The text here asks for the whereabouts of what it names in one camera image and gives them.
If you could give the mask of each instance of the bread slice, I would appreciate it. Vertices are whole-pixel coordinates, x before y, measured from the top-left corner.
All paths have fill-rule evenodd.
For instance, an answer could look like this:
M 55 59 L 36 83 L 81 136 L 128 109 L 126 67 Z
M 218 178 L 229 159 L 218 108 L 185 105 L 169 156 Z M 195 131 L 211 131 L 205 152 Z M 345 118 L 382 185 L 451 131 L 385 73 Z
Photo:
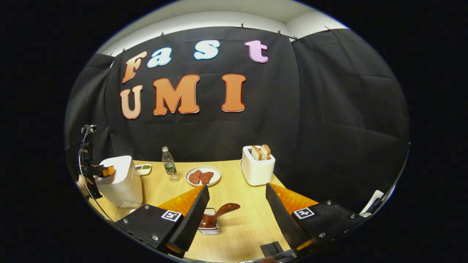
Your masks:
M 252 146 L 252 156 L 257 161 L 262 160 L 262 152 L 256 146 Z
M 262 152 L 262 160 L 269 160 L 269 159 L 271 159 L 271 157 L 270 157 L 271 151 L 270 151 L 270 147 L 268 147 L 268 145 L 263 144 L 263 145 L 262 145 L 261 152 Z

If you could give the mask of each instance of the blue letter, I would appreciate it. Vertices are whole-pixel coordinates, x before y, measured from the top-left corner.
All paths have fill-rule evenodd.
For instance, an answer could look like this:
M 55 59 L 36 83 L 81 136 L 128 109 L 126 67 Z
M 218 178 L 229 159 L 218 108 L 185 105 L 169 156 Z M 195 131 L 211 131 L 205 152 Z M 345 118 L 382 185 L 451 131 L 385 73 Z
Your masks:
M 155 51 L 151 55 L 152 58 L 148 61 L 148 67 L 155 67 L 157 65 L 162 66 L 169 63 L 169 61 L 171 61 L 171 51 L 172 49 L 170 47 L 161 48 Z
M 219 47 L 219 45 L 218 40 L 200 41 L 195 45 L 195 49 L 198 52 L 193 53 L 193 56 L 197 60 L 214 58 L 218 54 L 217 47 Z

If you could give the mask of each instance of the plate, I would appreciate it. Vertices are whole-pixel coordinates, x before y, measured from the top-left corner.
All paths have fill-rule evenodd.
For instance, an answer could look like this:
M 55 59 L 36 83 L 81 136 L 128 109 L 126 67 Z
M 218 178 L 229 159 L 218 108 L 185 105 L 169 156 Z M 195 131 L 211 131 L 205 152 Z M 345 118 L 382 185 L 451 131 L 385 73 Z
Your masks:
M 192 186 L 200 186 L 202 185 L 202 181 L 200 180 L 200 183 L 198 184 L 194 184 L 192 182 L 189 181 L 189 177 L 191 174 L 193 174 L 196 170 L 200 170 L 202 171 L 203 173 L 206 173 L 206 172 L 213 172 L 213 177 L 211 177 L 210 179 L 210 182 L 207 184 L 208 187 L 214 185 L 215 183 L 217 183 L 220 179 L 221 179 L 221 172 L 213 167 L 213 166 L 197 166 L 197 167 L 194 167 L 192 169 L 190 169 L 186 174 L 185 174 L 185 180 Z

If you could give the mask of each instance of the white appliance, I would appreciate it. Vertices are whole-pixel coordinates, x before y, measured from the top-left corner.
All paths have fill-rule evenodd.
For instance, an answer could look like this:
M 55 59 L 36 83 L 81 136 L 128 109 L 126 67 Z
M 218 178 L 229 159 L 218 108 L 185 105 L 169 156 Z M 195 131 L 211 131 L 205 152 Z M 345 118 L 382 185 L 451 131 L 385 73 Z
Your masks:
M 95 176 L 99 192 L 117 207 L 137 207 L 143 202 L 141 178 L 131 156 L 103 160 L 100 165 L 114 166 L 115 173 L 107 178 Z
M 242 159 L 239 163 L 245 180 L 252 186 L 270 183 L 275 167 L 275 157 L 270 154 L 270 160 L 258 161 L 254 159 L 249 150 L 252 150 L 252 146 L 242 148 Z

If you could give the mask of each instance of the water bottle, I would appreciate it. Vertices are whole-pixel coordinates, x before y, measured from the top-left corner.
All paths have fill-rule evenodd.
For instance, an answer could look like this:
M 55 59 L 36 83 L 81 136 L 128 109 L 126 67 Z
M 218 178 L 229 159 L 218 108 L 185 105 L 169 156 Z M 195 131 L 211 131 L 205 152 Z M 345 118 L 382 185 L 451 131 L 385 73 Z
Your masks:
M 171 176 L 170 181 L 177 182 L 179 180 L 179 176 L 177 176 L 177 169 L 174 163 L 174 158 L 166 146 L 162 148 L 162 163 L 164 164 L 166 173 Z

